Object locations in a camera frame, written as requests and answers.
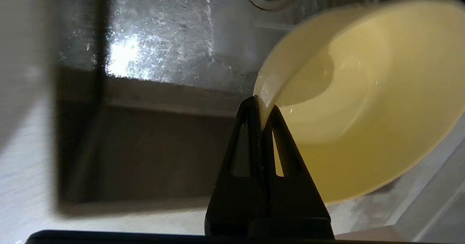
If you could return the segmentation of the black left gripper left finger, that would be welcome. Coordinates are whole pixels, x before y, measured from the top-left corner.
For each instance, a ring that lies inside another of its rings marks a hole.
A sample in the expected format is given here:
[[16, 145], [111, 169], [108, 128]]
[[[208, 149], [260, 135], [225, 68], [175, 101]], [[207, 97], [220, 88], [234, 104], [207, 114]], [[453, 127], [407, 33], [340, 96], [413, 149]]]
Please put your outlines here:
[[[233, 173], [242, 125], [247, 125], [248, 177]], [[205, 235], [247, 237], [249, 224], [263, 216], [266, 201], [260, 154], [260, 123], [257, 100], [251, 96], [238, 108], [225, 156], [205, 215]]]

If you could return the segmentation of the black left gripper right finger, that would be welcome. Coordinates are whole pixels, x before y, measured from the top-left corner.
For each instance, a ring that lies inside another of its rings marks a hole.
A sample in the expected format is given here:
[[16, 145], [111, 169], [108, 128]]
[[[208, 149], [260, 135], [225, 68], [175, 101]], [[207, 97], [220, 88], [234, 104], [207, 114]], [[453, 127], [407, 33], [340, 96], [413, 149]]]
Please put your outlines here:
[[278, 107], [262, 133], [265, 190], [260, 236], [333, 239], [331, 218]]

